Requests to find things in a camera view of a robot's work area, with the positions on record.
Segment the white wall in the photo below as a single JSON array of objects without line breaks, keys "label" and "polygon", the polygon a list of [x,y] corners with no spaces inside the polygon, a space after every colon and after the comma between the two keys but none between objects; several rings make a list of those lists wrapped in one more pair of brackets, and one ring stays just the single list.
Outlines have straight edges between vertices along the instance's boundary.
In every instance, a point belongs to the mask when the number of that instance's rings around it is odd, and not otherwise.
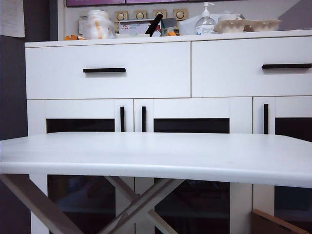
[{"label": "white wall", "polygon": [[[215,6],[210,7],[212,14],[230,11],[242,13],[249,20],[276,20],[299,0],[237,0],[237,1],[216,1]],[[126,10],[129,18],[133,19],[134,10],[147,10],[148,16],[152,18],[153,10],[166,9],[167,17],[173,16],[173,9],[188,9],[188,17],[201,14],[203,11],[202,2],[194,3],[167,3],[167,4],[146,4],[146,5],[123,5],[123,6],[99,6],[99,7],[66,7],[66,0],[58,0],[59,40],[64,35],[78,34],[78,19],[81,12],[88,10],[105,10],[111,18],[115,11]]]}]

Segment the orange item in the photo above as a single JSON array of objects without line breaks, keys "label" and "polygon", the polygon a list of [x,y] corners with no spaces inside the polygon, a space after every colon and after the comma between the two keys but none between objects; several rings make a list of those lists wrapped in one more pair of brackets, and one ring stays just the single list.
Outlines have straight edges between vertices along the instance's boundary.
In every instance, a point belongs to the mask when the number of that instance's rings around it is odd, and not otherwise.
[{"label": "orange item", "polygon": [[78,38],[72,34],[71,36],[66,36],[64,40],[78,40]]},{"label": "orange item", "polygon": [[175,33],[175,32],[173,32],[173,31],[169,31],[169,32],[166,34],[166,36],[180,36],[180,34],[179,34],[179,33]]}]

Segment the crossed table legs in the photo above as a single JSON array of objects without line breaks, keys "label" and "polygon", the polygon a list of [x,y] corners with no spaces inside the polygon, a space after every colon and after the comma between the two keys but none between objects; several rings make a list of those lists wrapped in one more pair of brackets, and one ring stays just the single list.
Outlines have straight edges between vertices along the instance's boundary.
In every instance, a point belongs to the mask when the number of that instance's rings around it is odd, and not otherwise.
[{"label": "crossed table legs", "polygon": [[[27,175],[1,174],[3,183],[44,223],[53,234],[83,232],[29,179]],[[120,190],[131,204],[98,234],[116,234],[146,215],[164,234],[177,234],[153,207],[178,187],[183,179],[159,179],[141,196],[117,176],[106,179]]]}]

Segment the hand sanitizer bottle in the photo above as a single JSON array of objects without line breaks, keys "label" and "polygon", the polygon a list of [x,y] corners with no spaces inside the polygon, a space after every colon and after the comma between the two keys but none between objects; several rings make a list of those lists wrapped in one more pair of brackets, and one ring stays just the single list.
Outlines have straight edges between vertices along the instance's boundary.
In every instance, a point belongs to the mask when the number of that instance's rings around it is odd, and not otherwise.
[{"label": "hand sanitizer bottle", "polygon": [[210,18],[210,12],[208,11],[209,5],[214,5],[214,4],[210,2],[204,3],[205,10],[202,13],[202,18],[199,21],[197,21],[196,26],[195,26],[196,35],[214,33],[215,21],[212,18]]}]

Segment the cabinet door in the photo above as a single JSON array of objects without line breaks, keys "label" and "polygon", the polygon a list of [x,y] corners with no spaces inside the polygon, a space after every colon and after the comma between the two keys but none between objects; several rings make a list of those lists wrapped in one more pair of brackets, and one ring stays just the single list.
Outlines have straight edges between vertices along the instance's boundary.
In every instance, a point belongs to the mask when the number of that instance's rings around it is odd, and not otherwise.
[{"label": "cabinet door", "polygon": [[[312,97],[257,97],[253,132],[312,142]],[[254,185],[253,208],[312,231],[312,189]]]},{"label": "cabinet door", "polygon": [[[135,131],[251,133],[252,98],[135,99]],[[155,210],[179,234],[206,233],[207,226],[220,234],[249,234],[251,188],[250,184],[186,180]]]},{"label": "cabinet door", "polygon": [[[133,132],[133,100],[29,100],[29,135],[52,132]],[[84,232],[96,234],[129,203],[102,176],[30,175]],[[123,178],[130,187],[134,179]],[[47,234],[32,214],[32,233]],[[130,227],[128,233],[134,233]]]}]

